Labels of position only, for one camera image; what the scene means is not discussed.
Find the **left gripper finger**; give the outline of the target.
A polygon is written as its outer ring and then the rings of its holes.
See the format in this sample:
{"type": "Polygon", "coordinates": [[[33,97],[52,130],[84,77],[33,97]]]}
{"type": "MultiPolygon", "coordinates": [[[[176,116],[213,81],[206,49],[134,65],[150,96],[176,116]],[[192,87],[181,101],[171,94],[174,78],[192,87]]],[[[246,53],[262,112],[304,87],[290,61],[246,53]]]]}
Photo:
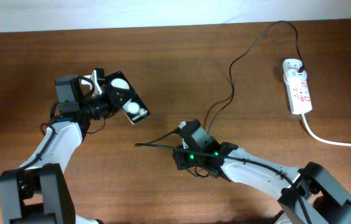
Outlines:
{"type": "Polygon", "coordinates": [[[110,91],[112,104],[116,107],[123,107],[123,105],[130,99],[130,97],[130,90],[114,88],[110,91]]]}
{"type": "Polygon", "coordinates": [[[105,82],[105,70],[103,68],[95,68],[91,75],[85,75],[80,80],[81,85],[88,85],[92,95],[100,95],[103,93],[101,87],[105,82]]]}

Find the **black smartphone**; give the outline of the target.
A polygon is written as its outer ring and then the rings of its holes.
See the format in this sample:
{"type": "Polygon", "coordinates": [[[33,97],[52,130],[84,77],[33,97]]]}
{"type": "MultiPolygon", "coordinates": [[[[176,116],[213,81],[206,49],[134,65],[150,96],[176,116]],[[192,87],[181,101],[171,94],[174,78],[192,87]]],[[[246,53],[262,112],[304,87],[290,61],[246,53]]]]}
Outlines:
{"type": "Polygon", "coordinates": [[[107,75],[104,88],[112,104],[122,109],[132,124],[139,123],[151,114],[121,71],[107,75]]]}

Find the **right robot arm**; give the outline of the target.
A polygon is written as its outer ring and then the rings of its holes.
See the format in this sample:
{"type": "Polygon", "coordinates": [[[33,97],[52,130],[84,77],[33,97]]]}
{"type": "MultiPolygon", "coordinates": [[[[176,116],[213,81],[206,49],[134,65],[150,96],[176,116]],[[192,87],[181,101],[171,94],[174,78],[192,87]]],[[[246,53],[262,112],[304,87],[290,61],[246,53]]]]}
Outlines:
{"type": "Polygon", "coordinates": [[[199,167],[263,192],[280,204],[279,222],[351,223],[351,195],[321,165],[299,168],[260,159],[236,144],[218,143],[197,120],[181,122],[175,133],[182,140],[173,150],[179,170],[199,167]]]}

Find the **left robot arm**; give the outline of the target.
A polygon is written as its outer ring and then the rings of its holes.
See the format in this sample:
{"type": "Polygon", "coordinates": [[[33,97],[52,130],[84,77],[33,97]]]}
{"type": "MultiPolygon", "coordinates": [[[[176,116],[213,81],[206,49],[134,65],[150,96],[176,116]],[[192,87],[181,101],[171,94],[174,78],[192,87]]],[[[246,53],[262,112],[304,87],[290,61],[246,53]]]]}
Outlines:
{"type": "Polygon", "coordinates": [[[100,223],[76,214],[64,171],[85,140],[91,121],[106,120],[133,102],[134,88],[121,71],[66,75],[55,80],[57,102],[44,138],[19,168],[0,175],[4,223],[100,223]]]}

